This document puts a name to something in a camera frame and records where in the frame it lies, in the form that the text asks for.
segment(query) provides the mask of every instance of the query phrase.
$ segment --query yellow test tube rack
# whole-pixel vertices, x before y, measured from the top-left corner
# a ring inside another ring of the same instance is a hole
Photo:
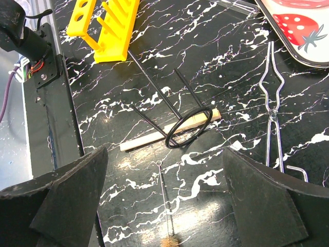
[[[102,30],[96,42],[87,33],[96,0],[77,0],[66,30],[70,37],[81,37],[95,50],[96,63],[125,61],[133,33],[139,0],[108,0],[102,2],[105,19],[97,17]]]

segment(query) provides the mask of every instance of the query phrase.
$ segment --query marble tabletop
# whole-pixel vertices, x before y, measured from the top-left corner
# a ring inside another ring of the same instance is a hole
[[[181,114],[197,105],[176,67],[222,119],[178,150],[160,141],[120,152],[120,143],[154,132],[129,104],[162,127],[176,118],[131,58],[96,64],[82,39],[66,35],[75,2],[52,0],[84,150],[108,149],[98,210],[106,246],[159,246],[166,236],[159,160],[180,246],[241,246],[220,156],[231,147],[265,163],[268,114],[258,82],[269,41],[275,42],[277,68],[285,79],[278,117],[285,164],[305,169],[311,183],[329,187],[329,70],[295,61],[263,14],[247,18],[206,0],[142,0],[130,50]],[[96,40],[98,16],[104,16],[100,1],[88,30]],[[279,80],[272,69],[265,81],[274,99]],[[270,162],[278,166],[274,141]]]

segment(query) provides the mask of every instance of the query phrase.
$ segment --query wooden stick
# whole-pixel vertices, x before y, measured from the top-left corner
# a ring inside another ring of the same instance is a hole
[[[212,110],[212,118],[211,121],[215,121],[217,119],[221,118],[221,114],[217,108]],[[207,117],[205,116],[204,113],[197,114],[193,117],[190,117],[188,120],[186,120],[177,130],[175,133],[182,132],[184,130],[192,129],[195,127],[198,127],[200,125],[203,125],[207,121]],[[168,133],[171,128],[175,125],[176,123],[172,123],[170,125],[166,125],[163,129],[165,133]],[[127,151],[133,148],[137,148],[140,146],[143,146],[148,143],[155,142],[156,140],[164,139],[163,135],[159,132],[155,132],[146,136],[142,136],[139,138],[136,138],[134,140],[129,140],[128,142],[121,143],[120,144],[120,150],[121,151]]]

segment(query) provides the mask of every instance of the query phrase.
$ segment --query tray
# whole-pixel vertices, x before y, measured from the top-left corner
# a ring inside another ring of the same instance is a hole
[[[329,67],[329,0],[255,0],[300,63]]]

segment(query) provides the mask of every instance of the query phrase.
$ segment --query metal tongs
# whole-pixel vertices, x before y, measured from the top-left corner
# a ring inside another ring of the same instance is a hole
[[[263,81],[265,79],[265,76],[268,73],[268,66],[269,66],[270,58],[271,58],[271,62],[272,62],[272,65],[273,65],[273,70],[274,70],[275,74],[279,77],[279,79],[281,81],[281,84],[278,87],[277,92],[276,92],[277,105],[273,109],[271,109],[269,107],[268,92],[263,86]],[[278,117],[277,117],[277,114],[279,112],[279,107],[280,107],[280,90],[282,89],[283,85],[284,85],[284,79],[280,75],[280,73],[278,72],[278,69],[277,69],[276,63],[275,63],[274,42],[271,41],[271,42],[268,43],[265,71],[264,71],[264,74],[263,74],[261,80],[259,81],[259,87],[261,88],[261,90],[265,94],[265,108],[266,108],[266,110],[268,112],[268,115],[269,115],[268,123],[267,123],[267,139],[266,139],[266,166],[269,166],[269,155],[270,155],[270,145],[271,145],[271,126],[272,126],[272,123],[274,123],[275,130],[276,130],[276,135],[277,135],[279,170],[280,170],[280,172],[284,173],[285,168],[287,168],[289,170],[299,171],[299,172],[302,173],[304,181],[308,182],[307,173],[304,169],[299,168],[299,167],[295,167],[295,166],[285,166],[284,167],[284,165],[283,165],[283,154],[282,154],[282,146],[281,146],[280,125],[279,125],[279,120],[278,120]]]

